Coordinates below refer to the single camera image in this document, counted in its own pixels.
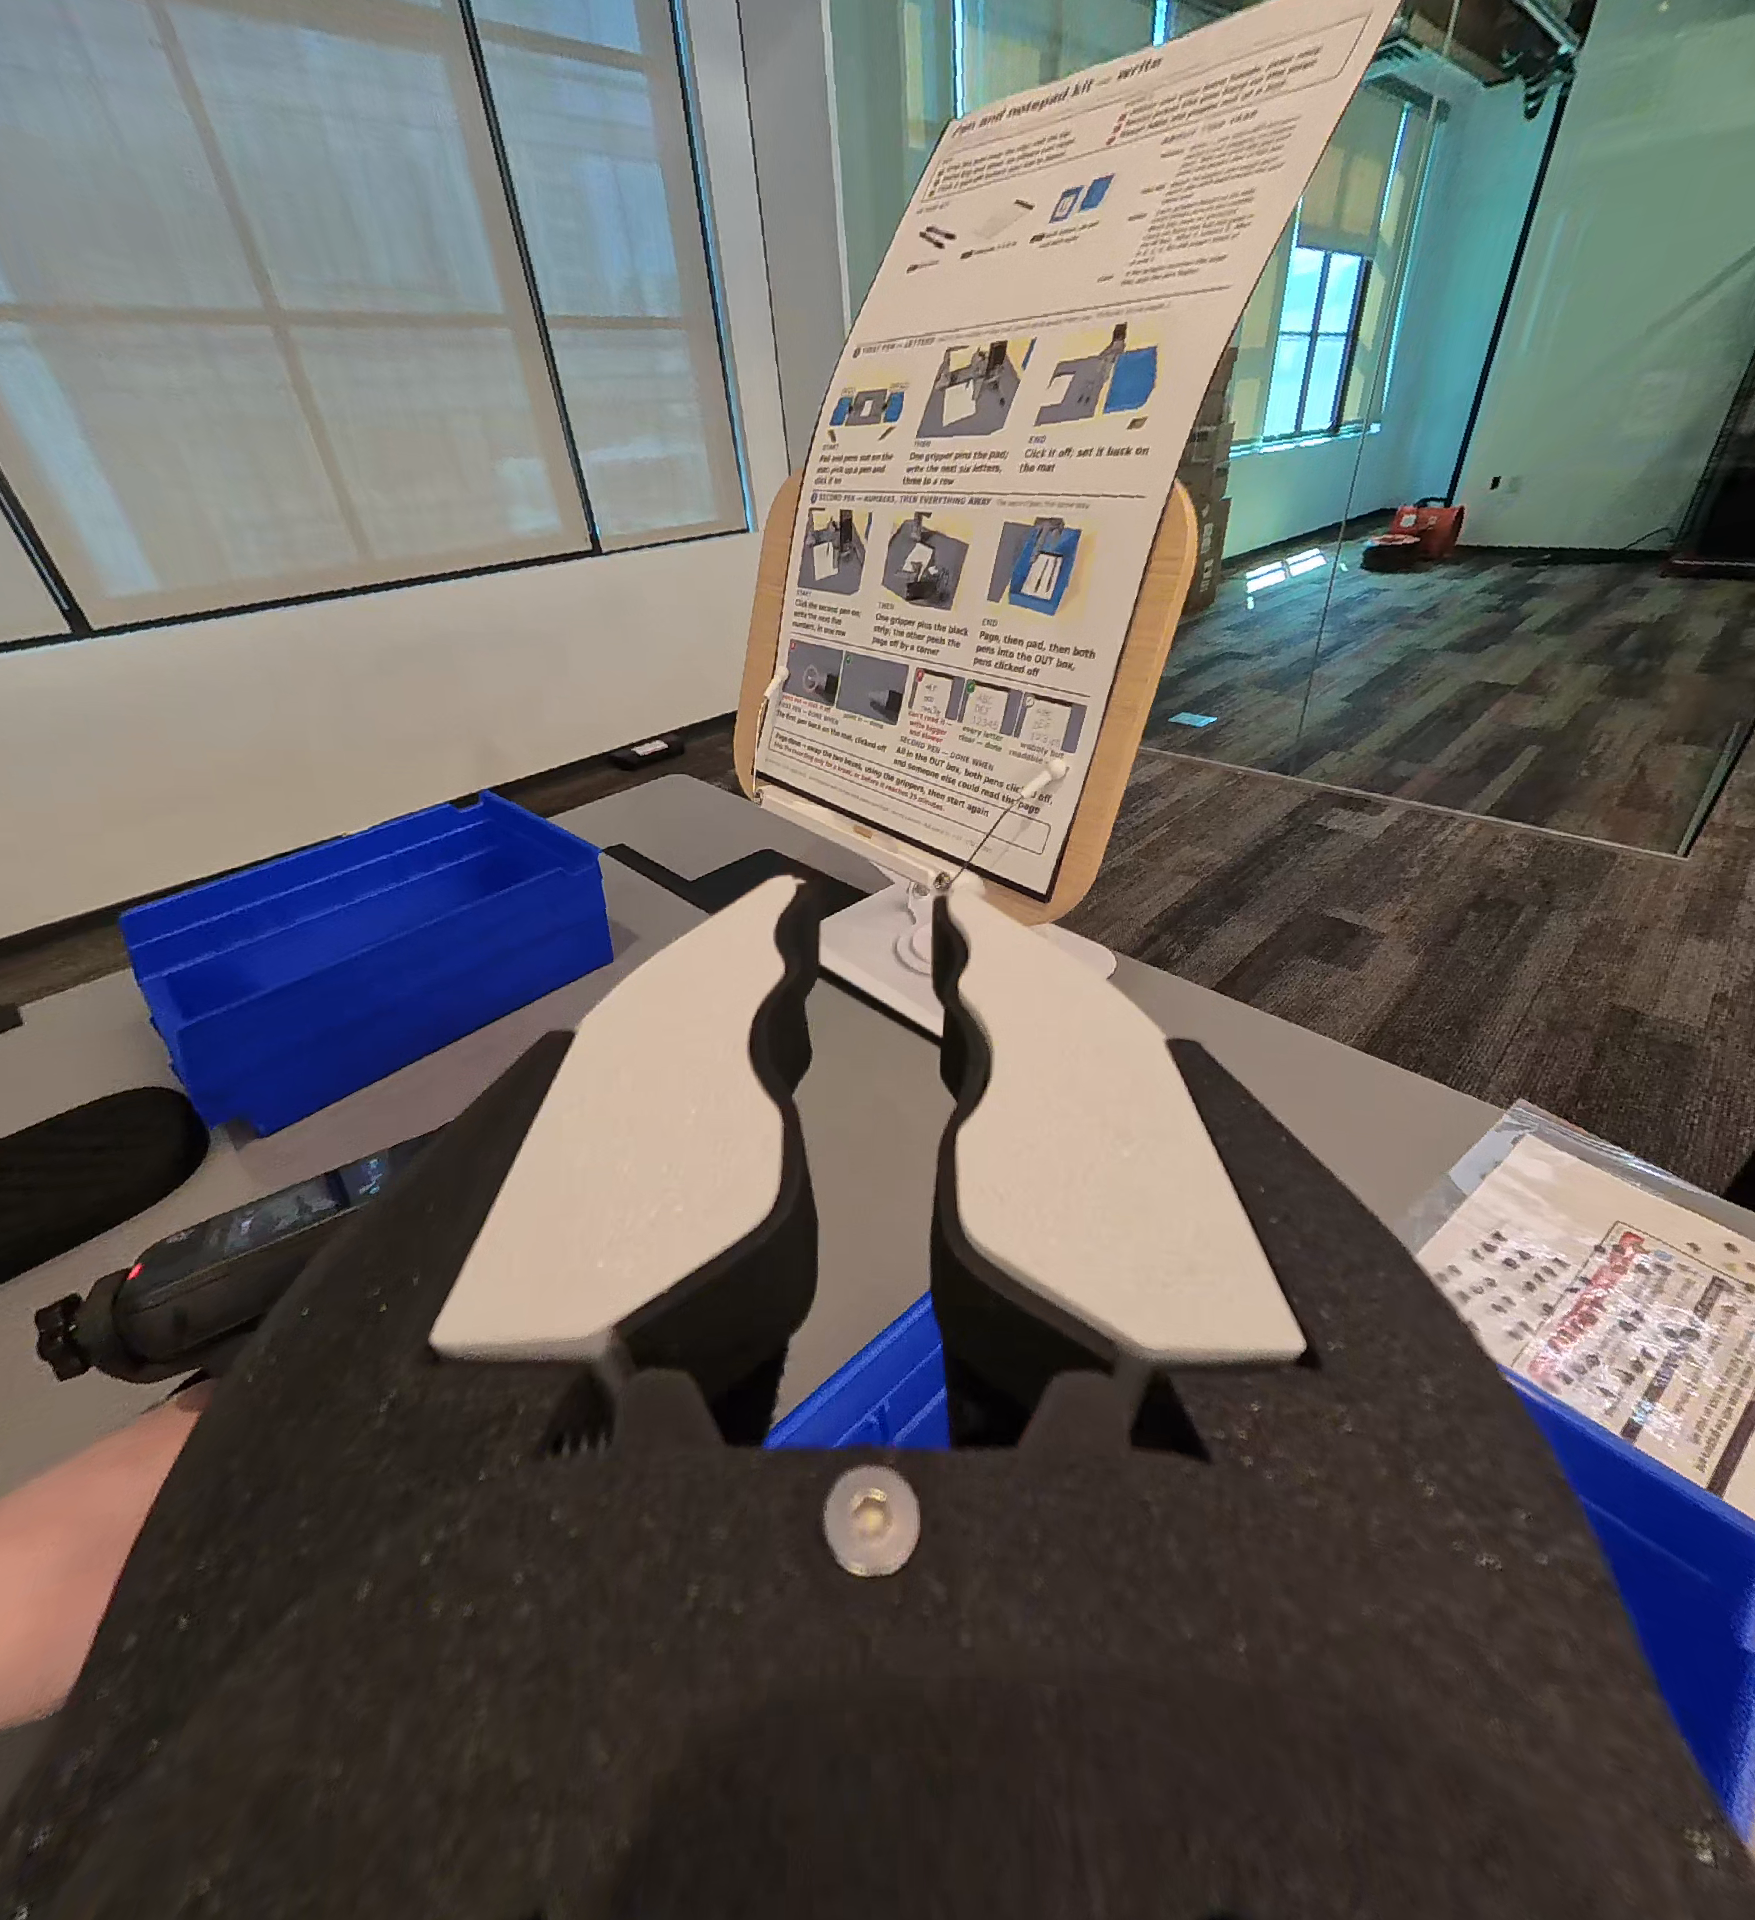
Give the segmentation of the white flat board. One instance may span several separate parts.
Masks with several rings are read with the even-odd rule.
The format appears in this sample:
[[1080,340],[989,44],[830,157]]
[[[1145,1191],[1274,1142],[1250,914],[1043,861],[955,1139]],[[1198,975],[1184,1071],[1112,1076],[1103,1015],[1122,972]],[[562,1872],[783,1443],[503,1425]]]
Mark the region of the white flat board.
[[996,1047],[1077,1053],[1141,1023],[1103,948],[1019,922],[974,877],[940,892],[897,883],[828,916],[821,964],[936,1036],[956,1018]]

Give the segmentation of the back room window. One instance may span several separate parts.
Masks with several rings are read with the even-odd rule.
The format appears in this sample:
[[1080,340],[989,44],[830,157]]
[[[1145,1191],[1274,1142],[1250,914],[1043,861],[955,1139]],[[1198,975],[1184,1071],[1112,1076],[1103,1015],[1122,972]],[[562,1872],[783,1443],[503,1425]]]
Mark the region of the back room window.
[[1339,119],[1241,325],[1236,410],[1252,443],[1330,440],[1382,417],[1444,112],[1375,83]]

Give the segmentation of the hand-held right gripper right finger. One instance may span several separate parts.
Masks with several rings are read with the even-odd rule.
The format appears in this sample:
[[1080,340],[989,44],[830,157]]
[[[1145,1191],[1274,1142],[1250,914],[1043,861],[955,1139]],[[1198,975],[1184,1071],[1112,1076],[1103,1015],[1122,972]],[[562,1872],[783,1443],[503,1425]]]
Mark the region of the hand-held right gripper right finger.
[[1179,1053],[1103,975],[956,888],[933,911],[931,1298],[955,1445],[1013,1445],[1058,1380],[1171,1448],[1175,1376],[1308,1354]]

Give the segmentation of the barcode sheet in sleeve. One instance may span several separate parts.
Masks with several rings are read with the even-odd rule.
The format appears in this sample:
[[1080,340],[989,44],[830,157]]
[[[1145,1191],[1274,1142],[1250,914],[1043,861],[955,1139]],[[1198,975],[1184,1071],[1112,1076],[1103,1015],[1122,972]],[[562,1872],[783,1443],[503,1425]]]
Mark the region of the barcode sheet in sleeve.
[[1755,1520],[1755,1237],[1700,1199],[1516,1103],[1417,1255],[1498,1366]]

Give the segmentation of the blue plastic bin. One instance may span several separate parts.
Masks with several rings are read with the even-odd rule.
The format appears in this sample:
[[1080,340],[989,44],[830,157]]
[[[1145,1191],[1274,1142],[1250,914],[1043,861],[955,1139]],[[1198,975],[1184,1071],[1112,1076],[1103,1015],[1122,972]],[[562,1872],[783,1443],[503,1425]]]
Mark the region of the blue plastic bin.
[[[1746,1840],[1755,1831],[1755,1522],[1609,1430],[1504,1376],[1580,1501],[1681,1736]],[[936,1308],[917,1297],[769,1428],[767,1445],[944,1449]]]
[[614,959],[602,852],[482,792],[118,922],[207,1126],[270,1135]]

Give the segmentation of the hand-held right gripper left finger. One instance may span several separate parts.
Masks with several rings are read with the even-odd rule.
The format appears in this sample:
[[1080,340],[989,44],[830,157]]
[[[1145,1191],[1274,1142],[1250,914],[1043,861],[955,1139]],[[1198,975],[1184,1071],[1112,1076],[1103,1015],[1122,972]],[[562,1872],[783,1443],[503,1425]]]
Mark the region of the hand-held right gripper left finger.
[[794,1093],[816,888],[777,873],[578,1020],[430,1333],[449,1361],[677,1371],[761,1445],[816,1297]]

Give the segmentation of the printed instruction sheet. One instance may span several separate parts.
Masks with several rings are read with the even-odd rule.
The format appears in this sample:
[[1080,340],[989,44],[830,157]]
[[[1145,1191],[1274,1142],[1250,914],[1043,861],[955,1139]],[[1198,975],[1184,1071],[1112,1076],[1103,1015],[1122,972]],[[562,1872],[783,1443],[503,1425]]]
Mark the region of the printed instruction sheet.
[[1250,4],[961,114],[777,498],[746,792],[1052,922],[1197,566],[1177,467],[1403,4]]

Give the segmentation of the person's left forearm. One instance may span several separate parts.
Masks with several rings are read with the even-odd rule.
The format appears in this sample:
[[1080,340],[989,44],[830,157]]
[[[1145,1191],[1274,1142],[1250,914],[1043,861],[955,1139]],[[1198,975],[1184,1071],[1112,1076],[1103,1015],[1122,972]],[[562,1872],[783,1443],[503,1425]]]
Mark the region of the person's left forearm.
[[0,1499],[0,1732],[69,1699],[127,1552],[213,1394],[212,1380],[189,1380]]

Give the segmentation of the red floor appliance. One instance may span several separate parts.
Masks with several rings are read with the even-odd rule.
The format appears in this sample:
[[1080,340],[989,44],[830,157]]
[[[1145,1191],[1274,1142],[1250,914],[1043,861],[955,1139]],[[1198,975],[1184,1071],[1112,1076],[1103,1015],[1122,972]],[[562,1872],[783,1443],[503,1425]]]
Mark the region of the red floor appliance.
[[1449,559],[1462,537],[1466,507],[1425,497],[1396,508],[1387,528],[1366,540],[1361,571],[1412,573]]

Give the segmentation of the large white-framed window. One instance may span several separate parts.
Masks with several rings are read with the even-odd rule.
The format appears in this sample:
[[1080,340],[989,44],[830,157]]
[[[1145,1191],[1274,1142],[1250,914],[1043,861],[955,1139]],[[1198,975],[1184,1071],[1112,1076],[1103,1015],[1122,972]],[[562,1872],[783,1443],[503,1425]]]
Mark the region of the large white-framed window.
[[738,534],[683,4],[0,4],[0,652]]

